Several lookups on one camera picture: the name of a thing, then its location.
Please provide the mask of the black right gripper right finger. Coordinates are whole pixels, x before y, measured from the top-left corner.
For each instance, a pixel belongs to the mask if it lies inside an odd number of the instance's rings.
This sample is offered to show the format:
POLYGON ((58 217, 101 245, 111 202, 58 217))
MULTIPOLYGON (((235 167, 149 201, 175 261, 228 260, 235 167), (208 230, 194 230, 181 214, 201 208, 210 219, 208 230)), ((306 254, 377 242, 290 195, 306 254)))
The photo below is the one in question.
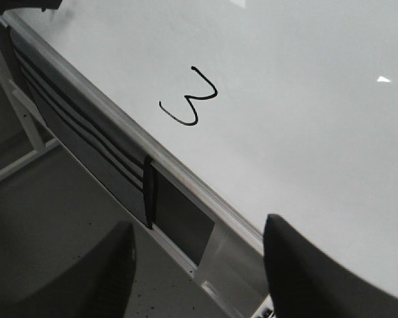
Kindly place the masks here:
POLYGON ((276 317, 398 317, 398 298, 339 265, 281 216, 268 215, 263 246, 276 317))

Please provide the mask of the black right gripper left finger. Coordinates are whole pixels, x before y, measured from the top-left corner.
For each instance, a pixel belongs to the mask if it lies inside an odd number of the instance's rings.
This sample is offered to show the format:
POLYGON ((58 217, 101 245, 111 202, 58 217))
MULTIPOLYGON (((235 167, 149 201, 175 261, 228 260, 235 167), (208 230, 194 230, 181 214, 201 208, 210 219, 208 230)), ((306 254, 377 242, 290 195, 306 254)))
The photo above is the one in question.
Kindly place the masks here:
POLYGON ((134 280, 134 228, 120 221, 59 270, 21 254, 0 260, 0 317, 123 317, 134 280))

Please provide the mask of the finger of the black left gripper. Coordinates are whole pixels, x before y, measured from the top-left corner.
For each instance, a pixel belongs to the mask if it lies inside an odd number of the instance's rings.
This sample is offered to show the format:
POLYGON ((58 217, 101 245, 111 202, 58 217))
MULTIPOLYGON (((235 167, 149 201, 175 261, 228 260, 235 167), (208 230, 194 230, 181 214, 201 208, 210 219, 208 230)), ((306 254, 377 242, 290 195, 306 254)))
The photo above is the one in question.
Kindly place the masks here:
POLYGON ((43 0, 41 5, 42 12, 46 10, 57 10, 61 6, 62 0, 43 0))

